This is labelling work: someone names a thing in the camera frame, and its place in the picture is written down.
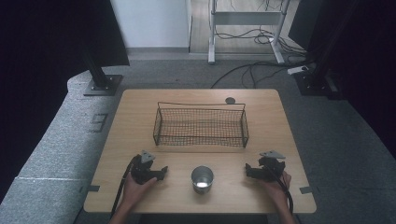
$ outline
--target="cup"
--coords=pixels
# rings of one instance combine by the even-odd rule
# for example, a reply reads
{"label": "cup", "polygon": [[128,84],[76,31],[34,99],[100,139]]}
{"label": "cup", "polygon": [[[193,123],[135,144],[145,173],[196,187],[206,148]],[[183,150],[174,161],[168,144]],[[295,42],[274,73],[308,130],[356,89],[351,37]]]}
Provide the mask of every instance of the cup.
{"label": "cup", "polygon": [[198,166],[191,173],[192,186],[199,194],[205,194],[210,190],[213,179],[213,172],[207,166]]}

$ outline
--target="person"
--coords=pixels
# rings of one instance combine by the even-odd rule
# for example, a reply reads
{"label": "person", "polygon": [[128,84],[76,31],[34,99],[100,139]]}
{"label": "person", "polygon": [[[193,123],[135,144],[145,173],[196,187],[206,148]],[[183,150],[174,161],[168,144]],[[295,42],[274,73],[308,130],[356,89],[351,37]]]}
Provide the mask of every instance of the person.
{"label": "person", "polygon": [[[283,172],[280,178],[289,188],[291,175]],[[150,179],[143,185],[137,184],[130,174],[125,179],[123,195],[116,212],[111,218],[109,224],[124,224],[128,215],[132,212],[135,205],[139,203],[143,195],[157,182],[157,178]],[[265,182],[259,180],[259,183],[267,191],[271,201],[273,202],[281,224],[295,224],[295,220],[288,206],[288,197],[277,182]]]}

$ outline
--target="white metal frame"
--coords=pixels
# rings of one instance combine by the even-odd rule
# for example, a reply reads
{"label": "white metal frame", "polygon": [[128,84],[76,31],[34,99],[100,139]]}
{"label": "white metal frame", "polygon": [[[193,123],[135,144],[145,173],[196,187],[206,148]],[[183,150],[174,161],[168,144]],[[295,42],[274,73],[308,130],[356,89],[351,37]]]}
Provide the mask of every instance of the white metal frame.
{"label": "white metal frame", "polygon": [[234,12],[234,11],[216,11],[216,2],[218,0],[210,0],[210,24],[212,30],[209,38],[209,63],[215,63],[215,26],[216,25],[277,25],[274,37],[270,38],[271,47],[276,56],[278,63],[284,63],[282,54],[279,50],[279,36],[282,31],[283,22],[289,7],[290,0],[285,0],[285,4],[281,11],[265,11],[265,12]]}

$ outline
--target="black wire basket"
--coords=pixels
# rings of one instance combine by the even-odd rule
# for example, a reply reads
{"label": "black wire basket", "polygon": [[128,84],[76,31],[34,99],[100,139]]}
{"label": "black wire basket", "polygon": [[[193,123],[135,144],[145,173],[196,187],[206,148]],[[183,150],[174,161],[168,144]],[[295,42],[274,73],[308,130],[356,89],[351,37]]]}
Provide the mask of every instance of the black wire basket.
{"label": "black wire basket", "polygon": [[188,105],[159,102],[153,137],[155,145],[219,145],[246,147],[245,104]]}

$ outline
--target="wooden table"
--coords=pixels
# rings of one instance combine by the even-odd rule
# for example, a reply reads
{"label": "wooden table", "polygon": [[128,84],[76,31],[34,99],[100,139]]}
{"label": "wooden table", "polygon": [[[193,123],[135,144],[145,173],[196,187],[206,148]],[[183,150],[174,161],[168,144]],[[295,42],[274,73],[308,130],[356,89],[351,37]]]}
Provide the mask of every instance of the wooden table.
{"label": "wooden table", "polygon": [[[246,104],[249,140],[246,148],[156,146],[153,128],[158,102],[182,104],[224,104],[233,97]],[[286,156],[286,171],[291,174],[290,193],[295,213],[314,213],[299,153],[279,95],[275,90],[128,90],[106,140],[92,185],[84,204],[87,212],[110,212],[120,180],[131,158],[142,149],[154,154],[151,170],[169,166],[164,181],[159,181],[134,209],[136,213],[274,213],[275,209],[255,179],[246,177],[245,163],[259,167],[259,153],[275,150]],[[210,167],[215,175],[205,195],[194,192],[191,172],[199,166]]]}

